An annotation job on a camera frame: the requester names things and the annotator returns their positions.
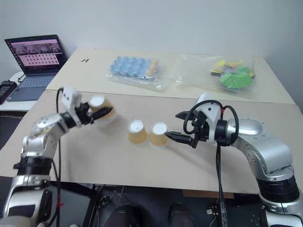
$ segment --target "paper cup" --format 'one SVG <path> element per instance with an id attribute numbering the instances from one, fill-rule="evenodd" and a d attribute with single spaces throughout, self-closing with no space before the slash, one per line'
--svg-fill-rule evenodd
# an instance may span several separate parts
<path id="1" fill-rule="evenodd" d="M 168 138 L 164 133 L 167 132 L 167 125 L 163 122 L 156 122 L 151 127 L 150 144 L 153 148 L 163 149 L 167 146 Z"/>
<path id="2" fill-rule="evenodd" d="M 128 141 L 134 147 L 142 147 L 146 144 L 147 133 L 144 124 L 140 120 L 132 120 L 127 127 Z"/>
<path id="3" fill-rule="evenodd" d="M 113 105 L 104 97 L 104 96 L 93 96 L 88 101 L 89 107 L 92 112 L 96 112 L 103 107 L 113 107 Z M 108 122 L 111 122 L 117 116 L 115 108 L 111 110 L 107 115 L 101 117 L 100 119 L 106 119 Z"/>

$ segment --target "table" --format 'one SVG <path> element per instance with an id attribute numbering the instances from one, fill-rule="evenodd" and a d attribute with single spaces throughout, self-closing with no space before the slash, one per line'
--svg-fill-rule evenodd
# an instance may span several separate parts
<path id="1" fill-rule="evenodd" d="M 19 85 L 18 78 L 20 78 L 24 73 L 17 72 L 11 78 L 10 81 L 14 81 Z M 0 105 L 0 111 L 22 111 L 26 112 L 30 110 L 35 105 L 36 101 L 22 101 L 22 102 L 8 102 L 4 101 Z"/>
<path id="2" fill-rule="evenodd" d="M 55 112 L 55 95 L 53 90 L 43 93 L 1 150 L 1 175 L 15 176 L 12 166 L 19 161 L 22 138 L 39 117 Z M 96 93 L 82 95 L 87 101 Z M 62 181 L 218 191 L 214 145 L 200 142 L 197 149 L 192 149 L 171 141 L 167 148 L 156 150 L 150 145 L 134 148 L 126 138 L 127 123 L 135 116 L 148 130 L 154 122 L 163 121 L 169 130 L 181 131 L 183 122 L 174 115 L 191 108 L 194 99 L 105 95 L 119 116 L 108 127 L 96 122 L 72 129 L 62 138 Z M 223 101 L 226 104 L 233 106 L 240 118 L 250 116 L 265 122 L 270 132 L 289 145 L 297 183 L 303 188 L 303 116 L 299 108 L 293 104 Z M 245 156 L 235 148 L 222 148 L 222 182 L 225 192 L 258 193 Z"/>
<path id="3" fill-rule="evenodd" d="M 171 85 L 163 92 L 156 92 L 108 81 L 106 75 L 109 72 L 110 65 L 117 56 L 158 59 L 162 67 L 161 73 L 171 78 Z M 68 84 L 76 87 L 76 90 L 84 92 L 175 98 L 198 98 L 202 93 L 209 91 L 197 87 L 180 88 L 176 85 L 174 80 L 179 57 L 180 54 L 178 53 L 78 48 L 46 89 L 57 90 L 59 87 Z M 294 104 L 292 98 L 263 58 L 255 58 L 255 72 L 257 75 L 255 80 L 257 92 L 254 94 L 242 96 L 218 88 L 211 91 L 212 95 L 218 100 Z"/>

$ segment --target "black device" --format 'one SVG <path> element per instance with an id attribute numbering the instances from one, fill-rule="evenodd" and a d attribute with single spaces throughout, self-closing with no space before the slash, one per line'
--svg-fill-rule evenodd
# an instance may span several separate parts
<path id="1" fill-rule="evenodd" d="M 5 80 L 0 85 L 0 104 L 2 104 L 12 91 L 17 87 L 13 81 Z"/>
<path id="2" fill-rule="evenodd" d="M 58 36 L 13 38 L 5 42 L 26 75 L 8 101 L 37 100 L 67 61 Z"/>

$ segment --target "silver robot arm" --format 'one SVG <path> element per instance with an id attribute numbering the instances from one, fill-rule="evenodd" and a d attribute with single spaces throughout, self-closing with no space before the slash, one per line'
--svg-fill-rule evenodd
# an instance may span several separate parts
<path id="1" fill-rule="evenodd" d="M 33 124 L 30 135 L 24 137 L 21 160 L 14 165 L 17 176 L 13 178 L 0 227 L 37 226 L 49 219 L 52 192 L 47 187 L 60 137 L 69 129 L 93 123 L 112 110 L 112 107 L 103 107 L 92 112 L 88 103 L 80 101 L 80 93 L 65 87 L 61 103 L 67 111 L 39 119 Z"/>
<path id="2" fill-rule="evenodd" d="M 180 132 L 166 132 L 170 139 L 196 148 L 199 141 L 210 141 L 221 146 L 234 146 L 248 160 L 259 185 L 259 196 L 264 204 L 263 224 L 265 226 L 303 226 L 303 197 L 298 189 L 292 167 L 289 147 L 270 134 L 263 122 L 255 119 L 239 120 L 239 134 L 235 138 L 234 119 L 223 120 L 224 107 L 212 100 L 207 93 L 200 96 L 190 110 L 180 112 L 177 118 L 184 120 L 183 130 L 194 134 L 194 138 Z M 194 127 L 187 130 L 187 122 Z"/>

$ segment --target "plastic bag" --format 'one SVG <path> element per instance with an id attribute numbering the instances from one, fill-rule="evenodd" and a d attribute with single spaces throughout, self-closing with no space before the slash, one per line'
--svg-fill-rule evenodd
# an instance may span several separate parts
<path id="1" fill-rule="evenodd" d="M 181 54 L 178 62 L 178 85 L 252 93 L 255 79 L 252 56 Z"/>
<path id="2" fill-rule="evenodd" d="M 171 79 L 160 74 L 157 59 L 118 56 L 110 66 L 107 79 L 110 81 L 163 91 Z"/>

